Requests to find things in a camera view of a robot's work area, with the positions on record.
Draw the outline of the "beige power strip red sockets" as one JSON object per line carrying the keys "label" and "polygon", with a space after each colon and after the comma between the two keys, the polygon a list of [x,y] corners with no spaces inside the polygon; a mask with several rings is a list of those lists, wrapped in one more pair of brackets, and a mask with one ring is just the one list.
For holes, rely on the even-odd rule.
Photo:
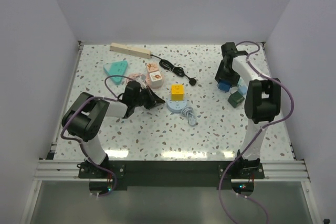
{"label": "beige power strip red sockets", "polygon": [[124,44],[111,43],[110,50],[120,54],[150,59],[151,51],[145,48],[138,48],[133,46],[128,46]]}

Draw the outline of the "yellow cube socket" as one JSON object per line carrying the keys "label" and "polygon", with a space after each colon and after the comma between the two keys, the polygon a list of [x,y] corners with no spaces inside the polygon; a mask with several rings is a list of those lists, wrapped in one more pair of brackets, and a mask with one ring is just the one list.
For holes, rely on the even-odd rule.
{"label": "yellow cube socket", "polygon": [[182,84],[173,84],[171,86],[171,100],[172,101],[184,100],[184,86]]}

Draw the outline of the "pink cube socket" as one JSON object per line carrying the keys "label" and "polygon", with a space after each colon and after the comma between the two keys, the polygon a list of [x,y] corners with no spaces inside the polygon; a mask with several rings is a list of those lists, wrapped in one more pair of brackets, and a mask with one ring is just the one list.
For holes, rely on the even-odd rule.
{"label": "pink cube socket", "polygon": [[159,70],[157,63],[147,63],[146,70],[148,73],[156,72]]}

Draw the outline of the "blue charger plug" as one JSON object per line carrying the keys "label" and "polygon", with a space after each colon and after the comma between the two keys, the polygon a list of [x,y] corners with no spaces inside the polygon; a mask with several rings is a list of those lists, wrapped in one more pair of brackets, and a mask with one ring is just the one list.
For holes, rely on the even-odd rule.
{"label": "blue charger plug", "polygon": [[245,85],[239,85],[238,86],[238,92],[242,95],[245,96],[247,93],[247,87]]}

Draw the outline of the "blue cube socket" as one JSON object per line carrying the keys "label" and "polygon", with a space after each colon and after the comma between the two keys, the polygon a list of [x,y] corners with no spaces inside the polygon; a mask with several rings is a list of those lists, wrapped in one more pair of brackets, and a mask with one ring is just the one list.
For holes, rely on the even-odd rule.
{"label": "blue cube socket", "polygon": [[223,92],[229,92],[230,89],[232,88],[232,85],[224,80],[220,80],[217,84],[217,87],[219,90],[223,91]]}

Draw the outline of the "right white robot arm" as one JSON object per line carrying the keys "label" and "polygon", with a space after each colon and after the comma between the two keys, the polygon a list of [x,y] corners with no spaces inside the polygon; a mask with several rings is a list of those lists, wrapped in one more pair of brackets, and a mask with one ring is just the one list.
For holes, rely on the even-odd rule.
{"label": "right white robot arm", "polygon": [[242,79],[248,85],[244,110],[248,125],[243,144],[237,152],[238,161],[234,173],[246,178],[260,162],[260,151],[267,123],[271,123],[280,113],[281,87],[278,79],[265,75],[248,59],[248,53],[238,50],[234,42],[221,46],[222,60],[215,80],[218,88],[228,92],[238,86]]}

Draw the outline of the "white cube socket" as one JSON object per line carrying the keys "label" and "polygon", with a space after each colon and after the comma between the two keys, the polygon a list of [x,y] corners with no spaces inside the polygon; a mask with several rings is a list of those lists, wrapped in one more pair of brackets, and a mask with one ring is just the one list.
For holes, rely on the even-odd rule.
{"label": "white cube socket", "polygon": [[163,76],[160,71],[150,72],[149,81],[151,88],[160,88],[163,85]]}

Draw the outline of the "dark green dragon cube socket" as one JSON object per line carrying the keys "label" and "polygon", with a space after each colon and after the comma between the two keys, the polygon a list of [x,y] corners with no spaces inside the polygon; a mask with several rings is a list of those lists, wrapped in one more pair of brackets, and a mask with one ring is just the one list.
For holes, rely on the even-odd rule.
{"label": "dark green dragon cube socket", "polygon": [[243,103],[244,100],[245,100],[244,96],[239,91],[236,91],[229,96],[228,103],[233,108],[237,108],[240,104]]}

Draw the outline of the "teal triangular power strip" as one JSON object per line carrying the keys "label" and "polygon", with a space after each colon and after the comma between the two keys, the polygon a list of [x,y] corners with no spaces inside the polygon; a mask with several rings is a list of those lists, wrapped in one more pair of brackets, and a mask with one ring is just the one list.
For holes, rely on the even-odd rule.
{"label": "teal triangular power strip", "polygon": [[113,63],[107,63],[103,66],[104,72],[107,76],[112,76],[111,80],[114,84],[120,85],[122,77],[128,68],[128,62],[126,60],[117,61]]}

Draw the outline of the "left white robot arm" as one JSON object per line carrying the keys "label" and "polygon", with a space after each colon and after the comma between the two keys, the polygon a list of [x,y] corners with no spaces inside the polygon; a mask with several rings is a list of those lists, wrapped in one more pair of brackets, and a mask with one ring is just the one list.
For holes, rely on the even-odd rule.
{"label": "left white robot arm", "polygon": [[90,171],[103,178],[109,171],[109,158],[103,150],[98,133],[105,117],[129,118],[137,107],[147,110],[165,104],[149,87],[130,81],[124,92],[116,98],[95,97],[83,92],[62,118],[60,137],[79,144]]}

